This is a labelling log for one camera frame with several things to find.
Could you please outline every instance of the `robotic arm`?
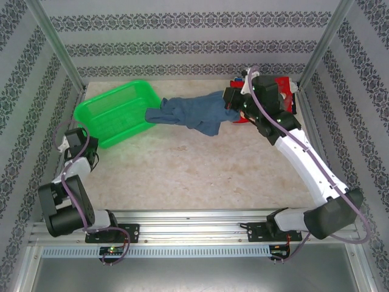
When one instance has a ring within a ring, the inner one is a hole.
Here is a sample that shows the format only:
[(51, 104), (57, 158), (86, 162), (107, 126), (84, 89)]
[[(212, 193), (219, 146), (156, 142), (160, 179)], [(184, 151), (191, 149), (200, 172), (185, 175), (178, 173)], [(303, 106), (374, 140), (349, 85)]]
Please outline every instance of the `robotic arm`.
[[(76, 128), (65, 132), (63, 143), (59, 146), (61, 152), (65, 152), (65, 168), (71, 164), (65, 174), (65, 183), (71, 190), (74, 198), (80, 205), (88, 228), (99, 230), (108, 227), (118, 227), (114, 214), (108, 210), (94, 210), (83, 187), (83, 180), (90, 174), (98, 159), (98, 139), (90, 137), (85, 150), (87, 139), (82, 128)], [(80, 158), (72, 162), (73, 158), (80, 153)], [(61, 182), (62, 173), (49, 184), (38, 189), (38, 195), (50, 235), (57, 237), (71, 234), (84, 228), (83, 220), (71, 202)], [(99, 232), (100, 237), (106, 237), (107, 241), (118, 236), (119, 231)]]
[[(248, 78), (249, 76), (246, 75), (242, 90), (227, 88), (224, 91), (225, 108), (242, 112), (244, 117), (257, 127), (260, 134), (288, 158), (307, 185), (317, 206), (315, 209), (277, 210), (267, 216), (266, 226), (269, 232), (273, 237), (278, 237), (287, 231), (308, 231), (314, 237), (324, 239), (353, 223), (357, 214), (340, 197), (336, 187), (358, 209), (363, 201), (361, 191), (359, 189), (349, 190), (312, 149), (300, 123), (293, 114), (283, 109), (283, 97), (278, 92), (278, 85), (266, 76), (252, 75), (252, 88), (263, 109), (274, 121), (293, 135), (294, 139), (273, 125), (259, 110), (249, 90)], [(319, 162), (318, 165), (312, 160), (312, 156)], [(327, 177), (330, 177), (335, 184), (331, 184)]]

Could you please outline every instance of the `blue cloth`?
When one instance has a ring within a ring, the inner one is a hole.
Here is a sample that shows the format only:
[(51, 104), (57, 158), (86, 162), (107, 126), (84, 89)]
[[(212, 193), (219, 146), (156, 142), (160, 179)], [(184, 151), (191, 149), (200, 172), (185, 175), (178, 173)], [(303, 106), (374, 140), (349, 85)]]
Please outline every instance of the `blue cloth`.
[(221, 122), (234, 122), (240, 118), (237, 111), (225, 109), (224, 105), (223, 91), (192, 99), (162, 99), (160, 108), (146, 110), (145, 120), (149, 123), (187, 126), (205, 135), (216, 136)]

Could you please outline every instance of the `green basket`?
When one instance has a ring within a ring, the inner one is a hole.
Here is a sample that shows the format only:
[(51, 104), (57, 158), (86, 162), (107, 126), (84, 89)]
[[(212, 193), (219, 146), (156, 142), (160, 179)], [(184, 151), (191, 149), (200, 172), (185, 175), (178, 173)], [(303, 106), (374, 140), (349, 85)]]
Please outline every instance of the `green basket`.
[(160, 98), (150, 84), (138, 80), (79, 104), (74, 117), (99, 139), (101, 148), (108, 148), (154, 126), (145, 121), (145, 113), (159, 105)]

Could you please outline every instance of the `marble surface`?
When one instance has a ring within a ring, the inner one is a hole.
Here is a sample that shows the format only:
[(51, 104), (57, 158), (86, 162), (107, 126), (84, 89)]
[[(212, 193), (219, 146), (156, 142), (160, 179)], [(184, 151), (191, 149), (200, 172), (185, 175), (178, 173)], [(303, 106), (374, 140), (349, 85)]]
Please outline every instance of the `marble surface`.
[[(159, 97), (196, 97), (227, 80), (150, 82)], [(124, 84), (91, 82), (86, 99)], [(111, 148), (84, 183), (97, 209), (265, 209), (310, 207), (313, 200), (289, 161), (251, 124), (224, 122), (208, 137), (156, 125)]]

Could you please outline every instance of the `striped wall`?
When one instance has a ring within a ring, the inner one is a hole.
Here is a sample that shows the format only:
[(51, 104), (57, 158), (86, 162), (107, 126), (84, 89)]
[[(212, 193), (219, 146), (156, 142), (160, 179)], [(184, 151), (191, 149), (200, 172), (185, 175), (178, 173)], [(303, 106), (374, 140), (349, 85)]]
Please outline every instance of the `striped wall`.
[(332, 170), (363, 190), (379, 291), (389, 291), (388, 4), (353, 4), (306, 88)]
[(25, 3), (0, 0), (0, 291), (13, 285), (29, 224), (41, 219), (37, 190), (59, 155), (53, 129), (78, 97)]
[(230, 78), (258, 64), (297, 79), (339, 0), (45, 0), (84, 81)]

